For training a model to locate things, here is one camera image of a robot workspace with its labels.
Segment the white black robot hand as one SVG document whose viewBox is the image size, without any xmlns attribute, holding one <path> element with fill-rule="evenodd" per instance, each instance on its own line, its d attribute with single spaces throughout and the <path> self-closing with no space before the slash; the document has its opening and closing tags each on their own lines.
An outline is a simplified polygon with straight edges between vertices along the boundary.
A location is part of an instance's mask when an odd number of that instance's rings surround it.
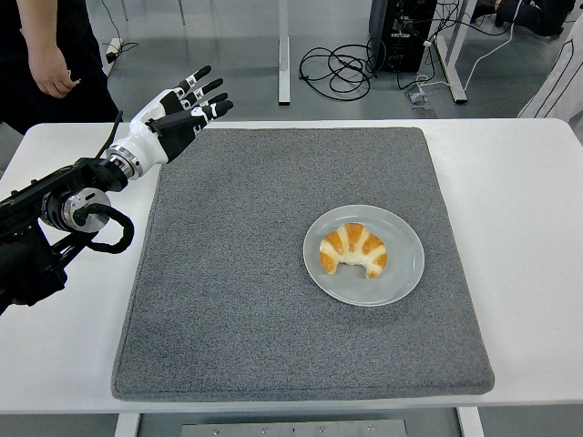
<svg viewBox="0 0 583 437">
<path fill-rule="evenodd" d="M 107 159 L 127 178 L 138 179 L 157 164 L 177 158 L 198 132 L 233 108 L 226 93 L 210 96 L 223 84 L 221 78 L 204 84 L 210 71 L 204 66 L 162 90 L 131 119 L 128 133 L 106 148 Z"/>
</svg>

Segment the person's hand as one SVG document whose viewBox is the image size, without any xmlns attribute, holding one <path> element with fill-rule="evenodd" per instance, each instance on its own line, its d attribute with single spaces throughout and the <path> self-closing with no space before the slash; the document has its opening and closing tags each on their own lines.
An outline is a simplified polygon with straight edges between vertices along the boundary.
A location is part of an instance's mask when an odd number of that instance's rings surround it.
<svg viewBox="0 0 583 437">
<path fill-rule="evenodd" d="M 28 64 L 38 88 L 51 97 L 64 98 L 80 83 L 71 78 L 66 60 L 55 45 L 32 48 Z"/>
</svg>

